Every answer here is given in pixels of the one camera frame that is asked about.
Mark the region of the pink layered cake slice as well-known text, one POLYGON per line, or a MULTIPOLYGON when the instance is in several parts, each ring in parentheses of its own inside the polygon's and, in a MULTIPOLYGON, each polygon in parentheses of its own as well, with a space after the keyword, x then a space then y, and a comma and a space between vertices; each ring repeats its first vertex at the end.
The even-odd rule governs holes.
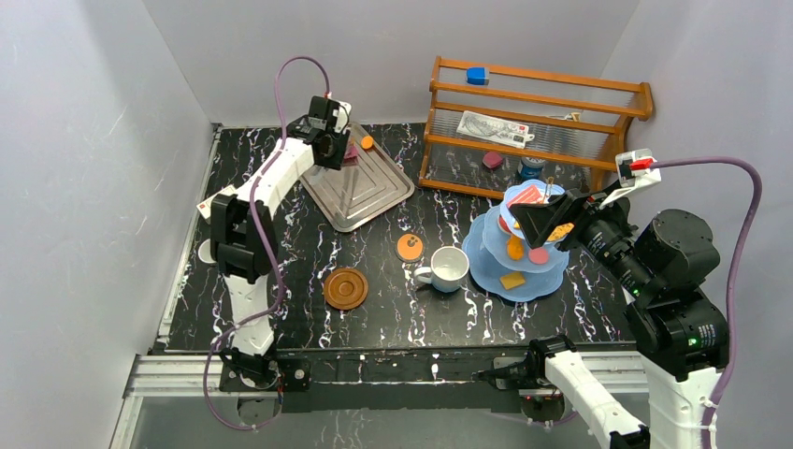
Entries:
POLYGON ((547 196, 537 185, 528 185, 508 198, 507 207, 515 204, 542 204, 547 196))

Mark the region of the brown chocolate chip cookie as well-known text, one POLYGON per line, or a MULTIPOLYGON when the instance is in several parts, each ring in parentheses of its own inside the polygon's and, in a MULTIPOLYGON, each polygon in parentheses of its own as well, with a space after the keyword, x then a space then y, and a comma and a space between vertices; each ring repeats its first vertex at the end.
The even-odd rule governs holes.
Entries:
POLYGON ((553 243, 564 239, 574 228, 573 223, 558 225, 549 235, 547 243, 553 243))

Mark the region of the orange oval pastry piece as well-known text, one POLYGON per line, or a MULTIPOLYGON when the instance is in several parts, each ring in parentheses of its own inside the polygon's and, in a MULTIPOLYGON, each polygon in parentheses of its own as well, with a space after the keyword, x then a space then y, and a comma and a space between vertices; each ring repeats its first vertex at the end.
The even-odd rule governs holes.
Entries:
POLYGON ((515 235, 509 237, 506 252, 508 257, 511 260, 518 261, 525 257, 525 249, 523 245, 523 241, 517 238, 515 235))

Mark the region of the red sprinkled donut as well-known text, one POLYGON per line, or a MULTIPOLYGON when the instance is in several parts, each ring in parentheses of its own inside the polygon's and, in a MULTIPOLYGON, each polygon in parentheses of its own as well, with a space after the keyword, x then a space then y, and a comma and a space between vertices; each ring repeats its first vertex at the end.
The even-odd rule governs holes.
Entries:
POLYGON ((498 226, 499 226, 500 230, 502 232, 504 232, 506 235, 509 236, 512 232, 511 232, 511 229, 509 228, 508 224, 504 220, 504 218, 501 215, 499 215, 497 221, 498 221, 498 226))

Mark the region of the pink round macaron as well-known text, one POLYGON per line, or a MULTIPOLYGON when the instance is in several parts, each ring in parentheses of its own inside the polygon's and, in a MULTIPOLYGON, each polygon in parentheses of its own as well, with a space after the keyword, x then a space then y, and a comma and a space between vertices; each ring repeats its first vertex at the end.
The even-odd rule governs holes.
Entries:
POLYGON ((528 260, 535 265, 543 266, 550 261, 550 254, 545 248, 530 249, 527 253, 528 260))

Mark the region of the steel food tongs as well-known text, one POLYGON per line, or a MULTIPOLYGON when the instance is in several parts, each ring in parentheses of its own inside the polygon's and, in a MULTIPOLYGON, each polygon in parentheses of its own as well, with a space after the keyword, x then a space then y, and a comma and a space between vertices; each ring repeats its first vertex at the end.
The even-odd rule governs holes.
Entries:
POLYGON ((324 167, 312 167, 306 174, 306 183, 308 185, 317 185, 324 179, 326 169, 324 167))

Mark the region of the magenta cake wedge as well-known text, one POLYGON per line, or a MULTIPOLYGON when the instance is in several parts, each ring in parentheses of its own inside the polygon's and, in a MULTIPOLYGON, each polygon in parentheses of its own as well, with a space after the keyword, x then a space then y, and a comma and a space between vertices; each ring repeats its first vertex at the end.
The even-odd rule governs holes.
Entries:
POLYGON ((359 154, 358 147, 353 143, 349 144, 344 153, 342 164, 344 166, 355 165, 358 160, 358 154, 359 154))

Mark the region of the small orange round cookie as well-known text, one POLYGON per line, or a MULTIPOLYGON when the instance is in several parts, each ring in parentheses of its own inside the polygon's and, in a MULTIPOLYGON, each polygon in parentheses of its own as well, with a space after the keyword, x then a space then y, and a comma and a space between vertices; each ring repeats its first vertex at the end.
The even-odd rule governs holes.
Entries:
POLYGON ((360 148, 365 151, 371 149, 373 145, 374 145, 374 140, 372 136, 364 136, 360 140, 360 148))

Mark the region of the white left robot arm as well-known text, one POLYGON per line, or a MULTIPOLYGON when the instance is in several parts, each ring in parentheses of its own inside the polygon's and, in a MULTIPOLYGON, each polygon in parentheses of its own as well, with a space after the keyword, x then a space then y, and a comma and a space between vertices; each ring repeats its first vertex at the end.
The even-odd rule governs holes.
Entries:
POLYGON ((310 169, 342 166, 350 137, 351 104, 314 96, 307 114, 281 130, 274 150, 239 188, 210 199, 209 251, 231 298, 234 323, 217 338, 213 349, 229 343, 233 354, 250 356, 243 377, 257 389, 279 378, 278 362, 266 355, 274 341, 268 316, 279 307, 270 303, 267 278, 278 269, 278 242, 272 225, 277 208, 310 169))

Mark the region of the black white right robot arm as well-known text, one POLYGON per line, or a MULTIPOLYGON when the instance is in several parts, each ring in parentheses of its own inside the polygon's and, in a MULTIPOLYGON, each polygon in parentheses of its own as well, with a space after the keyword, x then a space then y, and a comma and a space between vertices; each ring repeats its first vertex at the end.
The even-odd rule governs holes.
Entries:
POLYGON ((701 290, 720 262, 713 232, 697 215, 667 209, 636 233, 629 208, 624 197, 570 190, 546 204, 513 204, 510 212, 534 248, 569 225, 558 249, 584 249, 630 295, 625 316, 647 379, 650 422, 629 413, 563 335, 535 339, 522 361, 474 379, 552 386, 603 448, 702 448, 710 391, 729 362, 727 319, 701 290))

